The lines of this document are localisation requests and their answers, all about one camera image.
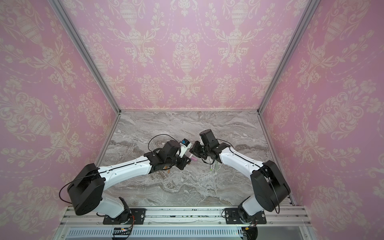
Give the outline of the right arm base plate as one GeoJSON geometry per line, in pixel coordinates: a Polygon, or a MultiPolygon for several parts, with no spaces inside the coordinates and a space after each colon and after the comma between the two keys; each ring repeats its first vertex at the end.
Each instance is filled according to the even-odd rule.
{"type": "Polygon", "coordinates": [[[253,216],[249,216],[246,212],[240,211],[238,208],[224,208],[222,216],[226,219],[227,225],[239,224],[256,224],[264,225],[267,223],[264,211],[260,211],[253,216]]]}

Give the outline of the white pen yellow tip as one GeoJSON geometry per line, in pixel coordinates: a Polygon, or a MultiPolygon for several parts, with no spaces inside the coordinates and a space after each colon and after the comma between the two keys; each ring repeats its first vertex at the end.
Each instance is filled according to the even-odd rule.
{"type": "Polygon", "coordinates": [[[198,159],[196,158],[196,157],[190,157],[190,159],[192,160],[192,161],[194,161],[194,162],[197,162],[198,161],[198,159]]]}

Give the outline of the corner aluminium post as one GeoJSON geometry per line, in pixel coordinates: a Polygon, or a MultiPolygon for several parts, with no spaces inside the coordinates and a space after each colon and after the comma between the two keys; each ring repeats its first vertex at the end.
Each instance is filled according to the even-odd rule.
{"type": "Polygon", "coordinates": [[[319,3],[320,3],[320,0],[308,1],[307,5],[304,9],[303,15],[301,16],[301,18],[297,24],[297,27],[295,28],[295,30],[293,32],[291,40],[289,41],[289,44],[288,44],[288,46],[287,46],[287,48],[286,48],[286,50],[282,56],[282,59],[281,59],[279,65],[277,67],[277,70],[276,70],[275,74],[273,75],[271,83],[268,86],[266,93],[263,97],[261,105],[258,109],[259,116],[261,116],[263,114],[263,112],[266,110],[268,102],[269,102],[270,98],[272,97],[275,88],[278,85],[279,79],[281,78],[281,76],[284,73],[291,57],[293,56],[293,54],[294,54],[294,52],[295,52],[295,50],[296,50],[304,32],[305,32],[309,22],[311,21],[319,3]]]}
{"type": "Polygon", "coordinates": [[[69,15],[67,14],[67,12],[64,8],[64,5],[60,1],[56,1],[56,0],[49,0],[48,2],[50,3],[50,5],[53,8],[54,12],[56,13],[58,19],[60,20],[61,24],[65,28],[68,36],[71,38],[76,49],[78,50],[78,52],[80,53],[84,62],[86,63],[87,67],[89,68],[90,73],[93,75],[93,77],[95,78],[99,87],[101,88],[102,92],[106,96],[111,107],[113,108],[113,110],[115,111],[115,113],[117,115],[120,115],[121,109],[120,109],[116,99],[114,98],[114,96],[113,96],[110,88],[108,87],[107,83],[103,79],[101,72],[99,71],[98,67],[96,66],[96,62],[93,60],[90,52],[88,51],[85,43],[82,40],[81,35],[79,34],[74,23],[72,22],[69,15]]]}

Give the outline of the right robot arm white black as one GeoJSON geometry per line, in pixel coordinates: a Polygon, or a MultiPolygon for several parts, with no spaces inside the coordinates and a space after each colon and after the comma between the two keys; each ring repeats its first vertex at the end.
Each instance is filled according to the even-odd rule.
{"type": "Polygon", "coordinates": [[[230,166],[252,182],[254,194],[238,206],[241,221],[250,223],[263,211],[280,212],[280,203],[291,189],[275,162],[256,161],[239,153],[229,142],[217,139],[210,129],[201,132],[200,139],[190,148],[192,155],[230,166]]]}

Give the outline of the right corner aluminium post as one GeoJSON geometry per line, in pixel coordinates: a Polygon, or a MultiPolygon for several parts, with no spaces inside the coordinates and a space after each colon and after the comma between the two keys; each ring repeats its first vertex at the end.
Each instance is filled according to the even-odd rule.
{"type": "Polygon", "coordinates": [[[281,78],[281,76],[284,73],[291,57],[293,56],[293,54],[294,54],[294,52],[295,52],[295,50],[296,50],[304,32],[305,32],[309,22],[311,21],[319,3],[320,3],[320,0],[308,1],[307,5],[304,9],[303,15],[301,16],[301,18],[297,24],[297,27],[295,28],[295,30],[293,32],[291,40],[289,41],[289,44],[288,44],[288,46],[287,46],[287,48],[286,48],[286,50],[282,56],[282,59],[281,59],[279,65],[277,67],[277,70],[276,70],[275,74],[273,75],[271,83],[268,86],[266,93],[263,97],[261,105],[258,109],[259,116],[261,116],[263,114],[263,112],[266,110],[268,102],[269,102],[270,98],[272,97],[275,88],[278,85],[279,79],[281,78]]]}

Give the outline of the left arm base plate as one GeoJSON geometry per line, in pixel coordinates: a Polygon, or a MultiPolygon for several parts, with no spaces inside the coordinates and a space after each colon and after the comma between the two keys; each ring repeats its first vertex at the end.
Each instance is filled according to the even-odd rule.
{"type": "Polygon", "coordinates": [[[133,208],[124,210],[116,218],[104,217],[104,225],[143,225],[146,217],[145,208],[133,208]]]}

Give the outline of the aluminium front rail frame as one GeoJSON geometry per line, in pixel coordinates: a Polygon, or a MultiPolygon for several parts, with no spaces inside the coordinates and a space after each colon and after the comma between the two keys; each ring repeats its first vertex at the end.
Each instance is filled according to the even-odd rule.
{"type": "Polygon", "coordinates": [[[224,208],[234,206],[137,207],[146,209],[143,225],[104,225],[101,214],[77,216],[68,208],[55,240],[315,240],[303,207],[264,212],[264,225],[227,225],[224,208]]]}

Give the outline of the left corner aluminium post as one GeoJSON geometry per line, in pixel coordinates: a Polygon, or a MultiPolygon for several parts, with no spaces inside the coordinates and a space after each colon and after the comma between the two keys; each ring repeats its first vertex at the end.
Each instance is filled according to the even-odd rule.
{"type": "Polygon", "coordinates": [[[53,8],[54,12],[56,13],[58,19],[60,20],[61,24],[65,28],[68,36],[71,38],[76,49],[78,50],[78,52],[80,53],[84,62],[86,63],[87,67],[89,68],[90,73],[93,75],[93,77],[95,78],[99,87],[101,88],[102,92],[106,96],[111,107],[113,108],[113,110],[115,111],[115,113],[117,115],[120,115],[121,109],[120,109],[116,99],[114,98],[114,96],[113,96],[110,88],[108,87],[107,83],[103,79],[101,72],[99,71],[98,67],[96,66],[96,62],[93,60],[90,52],[88,51],[85,43],[82,40],[81,35],[79,34],[74,23],[72,22],[69,15],[67,14],[67,12],[64,8],[64,5],[60,1],[56,1],[56,0],[49,0],[48,2],[50,3],[50,5],[53,8]]]}

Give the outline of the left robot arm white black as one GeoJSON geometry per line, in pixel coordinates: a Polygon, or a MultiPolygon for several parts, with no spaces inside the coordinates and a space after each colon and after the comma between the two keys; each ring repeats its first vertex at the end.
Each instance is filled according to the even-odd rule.
{"type": "Polygon", "coordinates": [[[75,214],[102,214],[105,225],[132,224],[135,217],[124,198],[112,197],[105,191],[120,182],[172,167],[183,170],[191,161],[186,156],[191,147],[192,144],[186,139],[181,142],[170,140],[162,148],[121,164],[104,167],[86,165],[74,180],[65,185],[75,214]]]}

